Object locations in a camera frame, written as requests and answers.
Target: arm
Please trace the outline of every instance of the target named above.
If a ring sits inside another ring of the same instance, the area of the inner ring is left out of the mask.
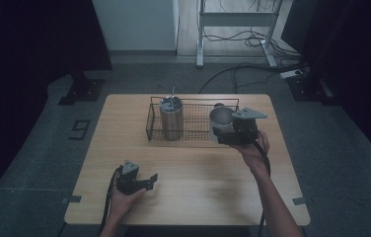
[[[261,137],[258,143],[267,153],[269,143],[266,134],[263,131],[260,131],[260,133]],[[254,145],[234,145],[231,147],[242,154],[245,163],[250,167],[251,173],[256,178],[268,233],[271,236],[302,236],[293,216],[269,177],[262,156],[257,148]]]
[[[116,186],[111,191],[111,207],[106,225],[100,233],[100,237],[114,237],[117,233],[117,228],[123,217],[127,214],[133,203],[146,193],[146,189],[142,189],[133,195],[127,196],[121,193]]]

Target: dark curtain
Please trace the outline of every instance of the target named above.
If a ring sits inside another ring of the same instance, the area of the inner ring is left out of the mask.
[[[371,142],[371,1],[356,1],[333,50],[329,84]]]
[[[91,0],[0,0],[0,178],[41,113],[47,85],[111,70]]]

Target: wooden table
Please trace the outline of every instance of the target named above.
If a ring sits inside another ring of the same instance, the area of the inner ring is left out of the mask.
[[[151,96],[110,95],[92,138],[65,214],[69,224],[100,224],[112,172],[129,159],[138,180],[158,173],[153,191],[138,200],[129,225],[257,225],[262,212],[257,183],[241,155],[213,141],[154,141],[146,135]],[[271,100],[267,95],[178,95],[182,99],[239,99],[240,108],[263,112],[260,129],[271,148],[271,178],[299,225],[310,222]]]

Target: silver cup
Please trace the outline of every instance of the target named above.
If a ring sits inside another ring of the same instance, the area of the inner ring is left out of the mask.
[[[216,133],[219,132],[234,132],[232,125],[232,113],[234,111],[223,105],[216,105],[215,108],[210,112],[210,125],[209,134],[210,138],[219,143]]]
[[[159,104],[162,129],[168,140],[178,140],[184,133],[183,102],[176,96],[169,96]]]

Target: person's left hand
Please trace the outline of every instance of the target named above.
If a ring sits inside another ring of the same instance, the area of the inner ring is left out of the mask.
[[[114,184],[117,177],[120,175],[119,172],[114,175]],[[111,207],[110,214],[117,219],[122,219],[133,203],[146,193],[146,189],[142,189],[132,195],[125,195],[117,189],[117,186],[113,186],[111,190]]]

